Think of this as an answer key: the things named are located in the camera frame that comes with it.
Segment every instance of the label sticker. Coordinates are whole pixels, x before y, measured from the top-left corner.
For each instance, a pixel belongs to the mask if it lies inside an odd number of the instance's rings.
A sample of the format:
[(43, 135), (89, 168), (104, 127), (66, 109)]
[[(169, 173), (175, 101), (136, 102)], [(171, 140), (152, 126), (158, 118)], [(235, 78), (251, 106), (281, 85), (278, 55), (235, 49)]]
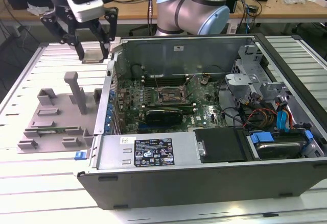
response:
[(134, 144), (136, 137), (129, 136), (129, 137), (121, 137), (121, 144)]
[(174, 51), (175, 52), (182, 52), (184, 51), (184, 46), (174, 46)]
[(174, 165), (171, 138), (136, 140), (134, 144), (136, 167)]

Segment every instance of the motherboard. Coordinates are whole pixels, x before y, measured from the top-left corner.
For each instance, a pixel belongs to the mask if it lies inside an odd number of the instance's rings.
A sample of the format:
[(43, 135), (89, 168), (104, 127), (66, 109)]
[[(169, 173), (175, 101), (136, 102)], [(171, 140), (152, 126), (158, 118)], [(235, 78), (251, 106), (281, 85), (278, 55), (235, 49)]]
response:
[(120, 79), (117, 103), (122, 134), (191, 132), (226, 127), (209, 76)]

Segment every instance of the small blue button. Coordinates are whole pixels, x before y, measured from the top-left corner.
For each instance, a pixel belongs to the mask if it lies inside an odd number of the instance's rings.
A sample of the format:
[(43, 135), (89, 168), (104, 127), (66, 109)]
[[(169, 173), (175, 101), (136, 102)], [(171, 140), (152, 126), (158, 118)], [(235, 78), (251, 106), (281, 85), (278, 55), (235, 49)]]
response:
[(305, 131), (305, 136), (307, 137), (308, 141), (313, 140), (313, 135), (312, 135), (311, 131)]
[(84, 152), (84, 151), (76, 152), (74, 160), (86, 160), (86, 152)]
[(274, 138), (272, 138), (270, 132), (257, 132), (251, 135), (251, 140), (253, 144), (258, 142), (273, 142)]

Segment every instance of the red wire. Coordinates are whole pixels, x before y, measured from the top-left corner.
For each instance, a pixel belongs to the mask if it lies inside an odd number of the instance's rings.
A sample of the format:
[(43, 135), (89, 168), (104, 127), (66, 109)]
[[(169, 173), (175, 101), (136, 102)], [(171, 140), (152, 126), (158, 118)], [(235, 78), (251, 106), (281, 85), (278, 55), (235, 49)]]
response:
[(268, 109), (268, 108), (257, 108), (257, 109), (254, 109), (254, 111), (250, 114), (248, 120), (250, 119), (250, 117), (252, 117), (252, 116), (254, 115), (254, 113), (255, 113), (256, 111), (259, 111), (259, 110), (267, 110), (267, 111), (270, 111), (270, 112), (272, 112), (273, 114), (277, 115), (277, 113), (276, 113), (274, 110), (272, 110), (272, 109)]

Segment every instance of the open computer chassis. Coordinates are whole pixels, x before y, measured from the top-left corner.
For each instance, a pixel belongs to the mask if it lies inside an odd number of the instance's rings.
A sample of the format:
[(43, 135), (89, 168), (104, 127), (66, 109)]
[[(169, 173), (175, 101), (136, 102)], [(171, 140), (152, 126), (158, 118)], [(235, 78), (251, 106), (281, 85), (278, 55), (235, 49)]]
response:
[(327, 178), (326, 131), (263, 35), (122, 38), (78, 180), (103, 209), (298, 196)]

